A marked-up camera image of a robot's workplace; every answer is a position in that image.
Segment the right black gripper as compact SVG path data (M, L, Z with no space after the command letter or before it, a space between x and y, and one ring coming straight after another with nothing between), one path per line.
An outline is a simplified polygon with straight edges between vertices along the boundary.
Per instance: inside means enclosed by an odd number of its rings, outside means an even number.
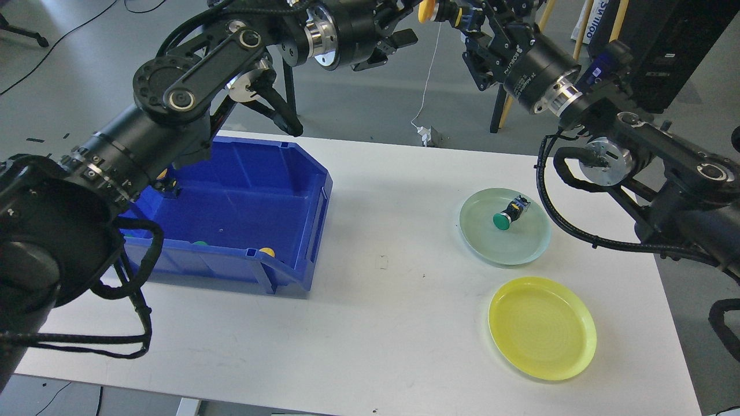
M555 85L575 82L581 65L539 31L546 1L462 1L457 29L463 61L479 91L502 84L531 114L552 103ZM491 34L484 34L489 27Z

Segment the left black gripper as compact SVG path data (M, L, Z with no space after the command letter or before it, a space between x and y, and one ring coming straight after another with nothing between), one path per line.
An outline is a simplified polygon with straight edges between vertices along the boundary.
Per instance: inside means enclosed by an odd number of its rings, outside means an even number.
M359 72L387 64L397 50L418 42L412 29L392 34L390 27L422 2L322 1L321 15L330 24L330 47L321 55L322 67L334 70L349 66Z

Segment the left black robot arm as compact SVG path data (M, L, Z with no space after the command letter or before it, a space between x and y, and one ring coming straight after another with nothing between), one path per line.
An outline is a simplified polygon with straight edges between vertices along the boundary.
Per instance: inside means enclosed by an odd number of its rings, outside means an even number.
M161 255L164 233L124 212L167 168L204 160L237 105L217 93L270 63L277 45L293 68L330 55L328 70L371 65L418 1L211 1L180 24L133 76L134 103L56 162L17 154L2 163L2 386L29 348L131 360L147 353L150 308L141 287ZM87 291L129 298L141 335L41 333L56 306Z

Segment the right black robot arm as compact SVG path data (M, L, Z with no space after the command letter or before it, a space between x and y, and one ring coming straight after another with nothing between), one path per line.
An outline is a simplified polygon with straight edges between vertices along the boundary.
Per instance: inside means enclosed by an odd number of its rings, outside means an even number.
M631 54L614 40L584 70L507 1L437 3L428 15L461 32L479 89L497 85L531 114L553 113L535 163L549 217L592 247L704 263L738 281L738 163L682 139L631 98ZM631 216L637 242L600 237L566 220L548 195L545 171L568 186L605 193Z

